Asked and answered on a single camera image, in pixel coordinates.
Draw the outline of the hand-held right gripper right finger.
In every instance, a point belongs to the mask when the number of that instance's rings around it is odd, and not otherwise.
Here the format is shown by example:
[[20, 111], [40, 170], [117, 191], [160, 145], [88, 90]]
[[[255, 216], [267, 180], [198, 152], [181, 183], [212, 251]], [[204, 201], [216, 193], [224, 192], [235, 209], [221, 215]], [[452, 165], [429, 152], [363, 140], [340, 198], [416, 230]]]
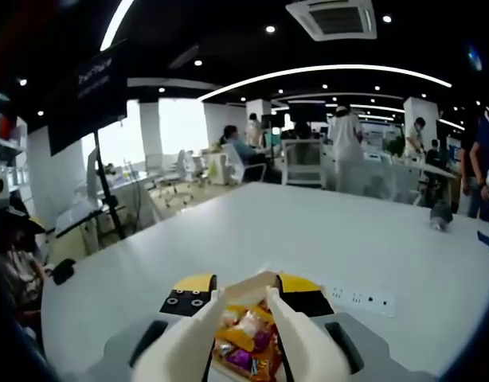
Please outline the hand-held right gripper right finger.
[[372, 330], [336, 313], [321, 286], [276, 276], [276, 327], [286, 376], [389, 376], [389, 347]]

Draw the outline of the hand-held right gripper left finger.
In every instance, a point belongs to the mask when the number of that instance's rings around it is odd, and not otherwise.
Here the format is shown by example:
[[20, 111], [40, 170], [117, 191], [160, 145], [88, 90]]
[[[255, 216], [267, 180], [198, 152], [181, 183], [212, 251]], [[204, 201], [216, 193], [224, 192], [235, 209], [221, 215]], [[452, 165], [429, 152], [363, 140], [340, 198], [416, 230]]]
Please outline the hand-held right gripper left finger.
[[153, 314], [116, 334], [104, 348], [104, 359], [114, 368], [133, 369], [139, 358], [177, 321], [194, 316], [217, 289], [214, 274], [194, 275], [180, 280]]

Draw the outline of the person's left hand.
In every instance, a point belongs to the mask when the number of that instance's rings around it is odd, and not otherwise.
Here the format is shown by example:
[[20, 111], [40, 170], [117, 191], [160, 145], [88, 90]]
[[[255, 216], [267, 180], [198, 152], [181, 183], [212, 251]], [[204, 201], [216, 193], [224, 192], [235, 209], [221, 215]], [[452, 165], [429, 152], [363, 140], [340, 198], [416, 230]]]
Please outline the person's left hand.
[[11, 242], [1, 243], [0, 273], [15, 308], [21, 311], [41, 309], [46, 273], [32, 253]]

